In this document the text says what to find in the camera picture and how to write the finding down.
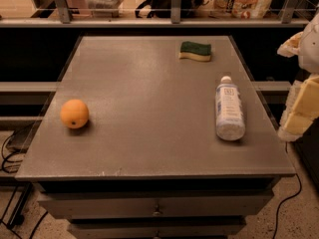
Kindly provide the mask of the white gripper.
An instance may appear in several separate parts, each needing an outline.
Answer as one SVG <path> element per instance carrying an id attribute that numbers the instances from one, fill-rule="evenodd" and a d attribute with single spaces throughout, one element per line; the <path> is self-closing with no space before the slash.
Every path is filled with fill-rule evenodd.
<path id="1" fill-rule="evenodd" d="M 286 58 L 299 56 L 299 67 L 312 74 L 319 73 L 319 14 L 303 32 L 286 40 L 277 50 Z M 291 86 L 282 113 L 278 136 L 283 141 L 295 141 L 319 118 L 319 76 L 310 76 Z"/>

